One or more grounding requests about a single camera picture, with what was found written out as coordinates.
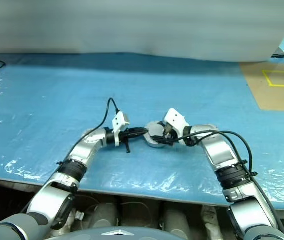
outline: blue plastic sheet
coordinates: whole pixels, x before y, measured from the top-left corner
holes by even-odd
[[[260,110],[236,63],[135,54],[0,55],[0,179],[43,184],[75,141],[100,123],[109,97],[130,127],[175,108],[187,122],[235,131],[250,144],[253,170],[284,209],[284,112]],[[111,127],[110,116],[105,127]],[[235,141],[240,154],[246,151]],[[80,188],[225,205],[200,147],[150,148],[144,140],[101,149]]]

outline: wrinkled plastic sheet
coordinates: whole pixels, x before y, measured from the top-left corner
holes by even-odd
[[[267,196],[284,209],[284,112],[263,111],[236,63],[134,54],[5,54],[0,71],[0,179],[43,184],[75,141],[100,123],[108,97],[131,127],[175,108],[187,122],[241,134]],[[105,127],[111,127],[110,116]],[[235,141],[240,154],[247,154]],[[84,191],[225,205],[200,147],[150,148],[144,140],[101,149]]]

